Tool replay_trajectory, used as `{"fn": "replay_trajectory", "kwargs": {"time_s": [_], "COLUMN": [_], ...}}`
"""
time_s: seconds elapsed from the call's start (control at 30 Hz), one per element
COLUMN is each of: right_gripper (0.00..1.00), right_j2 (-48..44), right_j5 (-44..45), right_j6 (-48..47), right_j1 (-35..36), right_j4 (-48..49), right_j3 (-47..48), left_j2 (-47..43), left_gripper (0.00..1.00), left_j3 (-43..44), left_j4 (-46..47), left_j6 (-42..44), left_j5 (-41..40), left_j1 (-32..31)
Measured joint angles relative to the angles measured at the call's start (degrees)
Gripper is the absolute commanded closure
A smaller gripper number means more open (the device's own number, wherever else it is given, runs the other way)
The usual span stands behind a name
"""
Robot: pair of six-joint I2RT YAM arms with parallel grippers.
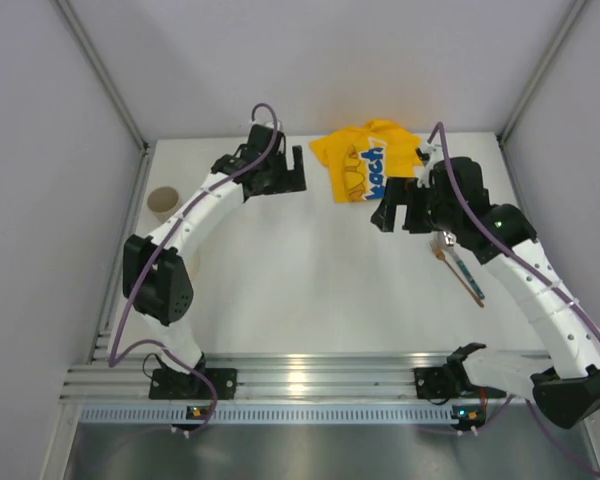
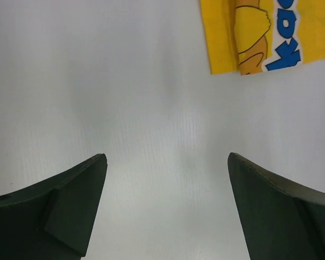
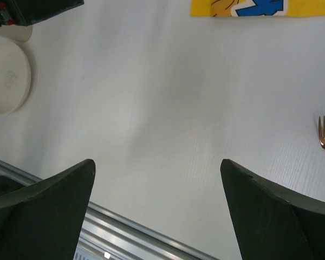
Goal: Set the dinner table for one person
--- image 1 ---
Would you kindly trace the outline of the yellow pikachu cloth placemat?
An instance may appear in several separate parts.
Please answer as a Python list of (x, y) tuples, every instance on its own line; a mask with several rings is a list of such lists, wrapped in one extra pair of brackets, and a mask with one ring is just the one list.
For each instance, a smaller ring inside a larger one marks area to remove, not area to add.
[(329, 173), (337, 203), (379, 200), (387, 180), (412, 178), (422, 165), (416, 150), (421, 139), (401, 125), (372, 119), (314, 140), (310, 148)]

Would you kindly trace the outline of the white paper plate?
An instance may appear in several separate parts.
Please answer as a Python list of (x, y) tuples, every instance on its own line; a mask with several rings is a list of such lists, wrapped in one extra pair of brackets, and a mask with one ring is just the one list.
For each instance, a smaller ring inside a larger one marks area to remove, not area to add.
[(200, 268), (200, 252), (196, 250), (190, 258), (190, 273), (193, 277), (198, 274)]

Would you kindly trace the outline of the beige paper cup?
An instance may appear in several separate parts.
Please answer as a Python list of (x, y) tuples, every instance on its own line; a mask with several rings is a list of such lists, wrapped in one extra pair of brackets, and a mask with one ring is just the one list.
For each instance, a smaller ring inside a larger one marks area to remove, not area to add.
[(165, 223), (181, 208), (182, 199), (174, 187), (161, 186), (149, 193), (146, 206), (158, 222)]

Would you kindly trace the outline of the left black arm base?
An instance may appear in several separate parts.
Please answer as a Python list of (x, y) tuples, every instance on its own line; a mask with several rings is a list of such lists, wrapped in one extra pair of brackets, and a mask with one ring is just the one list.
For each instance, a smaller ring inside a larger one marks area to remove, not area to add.
[[(234, 368), (207, 368), (206, 361), (197, 365), (199, 371), (214, 387), (219, 400), (232, 400), (238, 385), (238, 371)], [(211, 389), (192, 374), (168, 368), (157, 354), (148, 354), (142, 363), (142, 372), (149, 379), (151, 400), (211, 400)]]

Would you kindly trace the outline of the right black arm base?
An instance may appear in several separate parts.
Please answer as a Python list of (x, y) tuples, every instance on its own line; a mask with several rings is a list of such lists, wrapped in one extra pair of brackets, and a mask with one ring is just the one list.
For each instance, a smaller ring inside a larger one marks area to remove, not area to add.
[(445, 371), (444, 367), (418, 367), (413, 370), (416, 396), (436, 405), (450, 400), (480, 399), (480, 387), (468, 387)]

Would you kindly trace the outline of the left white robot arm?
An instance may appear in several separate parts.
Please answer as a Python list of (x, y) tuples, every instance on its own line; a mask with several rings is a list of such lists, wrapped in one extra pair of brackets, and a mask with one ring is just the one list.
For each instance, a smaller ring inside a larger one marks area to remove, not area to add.
[(214, 162), (202, 185), (162, 225), (145, 236), (130, 236), (123, 249), (121, 321), (136, 312), (147, 322), (166, 366), (184, 375), (200, 370), (203, 352), (185, 316), (194, 301), (187, 259), (221, 223), (256, 196), (307, 189), (303, 150), (291, 147), (287, 166), (286, 136), (269, 125), (254, 124), (247, 140)]

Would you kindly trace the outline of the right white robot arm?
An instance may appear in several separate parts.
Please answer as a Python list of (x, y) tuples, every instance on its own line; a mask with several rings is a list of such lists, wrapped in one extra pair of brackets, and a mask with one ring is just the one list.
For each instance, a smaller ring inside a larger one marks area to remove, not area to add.
[(481, 166), (468, 157), (429, 163), (422, 178), (394, 177), (371, 222), (382, 232), (406, 208), (403, 230), (448, 232), (505, 288), (548, 353), (534, 360), (473, 342), (451, 353), (442, 369), (447, 392), (481, 387), (535, 403), (544, 417), (570, 429), (600, 409), (600, 331), (577, 312), (550, 268), (536, 230), (511, 204), (494, 204)]

